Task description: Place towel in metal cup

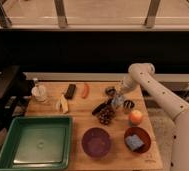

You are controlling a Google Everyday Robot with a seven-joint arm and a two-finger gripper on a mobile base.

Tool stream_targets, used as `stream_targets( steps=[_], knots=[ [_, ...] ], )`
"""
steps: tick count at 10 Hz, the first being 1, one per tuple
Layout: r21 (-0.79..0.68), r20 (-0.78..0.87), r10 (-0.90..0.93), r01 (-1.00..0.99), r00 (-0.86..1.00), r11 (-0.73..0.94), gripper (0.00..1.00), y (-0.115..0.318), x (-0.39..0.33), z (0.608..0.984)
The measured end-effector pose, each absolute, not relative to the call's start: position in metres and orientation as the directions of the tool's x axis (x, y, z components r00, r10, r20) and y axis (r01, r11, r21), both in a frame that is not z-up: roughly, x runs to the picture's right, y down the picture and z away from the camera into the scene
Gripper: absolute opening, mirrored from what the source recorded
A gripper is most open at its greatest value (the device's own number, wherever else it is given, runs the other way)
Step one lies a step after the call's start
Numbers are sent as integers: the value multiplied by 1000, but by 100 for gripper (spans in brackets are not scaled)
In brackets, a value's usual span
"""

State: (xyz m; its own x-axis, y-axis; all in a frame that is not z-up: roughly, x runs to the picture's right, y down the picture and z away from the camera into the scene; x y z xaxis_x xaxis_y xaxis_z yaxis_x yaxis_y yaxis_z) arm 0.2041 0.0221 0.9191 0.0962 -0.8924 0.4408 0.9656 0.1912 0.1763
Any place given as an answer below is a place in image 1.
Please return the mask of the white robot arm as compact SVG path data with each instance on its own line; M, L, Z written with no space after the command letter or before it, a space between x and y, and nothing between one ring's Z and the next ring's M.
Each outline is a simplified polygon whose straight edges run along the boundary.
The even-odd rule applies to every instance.
M131 64L119 93L128 93L141 85L154 98L176 125L170 171L189 171L189 103L156 81L154 73L151 63Z

